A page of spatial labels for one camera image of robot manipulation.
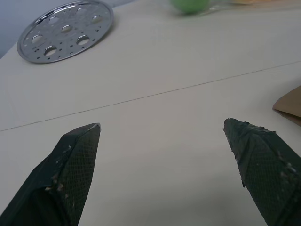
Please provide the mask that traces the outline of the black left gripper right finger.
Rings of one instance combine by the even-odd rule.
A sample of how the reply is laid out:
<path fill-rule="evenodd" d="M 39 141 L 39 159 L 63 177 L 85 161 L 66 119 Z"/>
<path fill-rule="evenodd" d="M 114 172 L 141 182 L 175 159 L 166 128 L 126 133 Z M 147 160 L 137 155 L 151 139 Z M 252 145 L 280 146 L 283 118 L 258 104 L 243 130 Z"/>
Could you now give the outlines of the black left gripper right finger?
<path fill-rule="evenodd" d="M 274 131 L 228 118 L 223 131 L 247 188 L 269 226 L 301 224 L 301 158 Z"/>

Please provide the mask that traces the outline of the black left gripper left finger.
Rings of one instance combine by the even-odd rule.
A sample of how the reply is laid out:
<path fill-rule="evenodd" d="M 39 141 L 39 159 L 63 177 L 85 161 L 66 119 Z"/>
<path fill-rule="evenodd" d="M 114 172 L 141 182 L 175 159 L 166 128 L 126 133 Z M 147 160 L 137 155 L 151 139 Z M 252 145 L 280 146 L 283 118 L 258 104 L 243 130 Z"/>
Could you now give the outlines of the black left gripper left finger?
<path fill-rule="evenodd" d="M 2 226 L 76 226 L 95 169 L 100 123 L 64 134 L 0 216 Z"/>

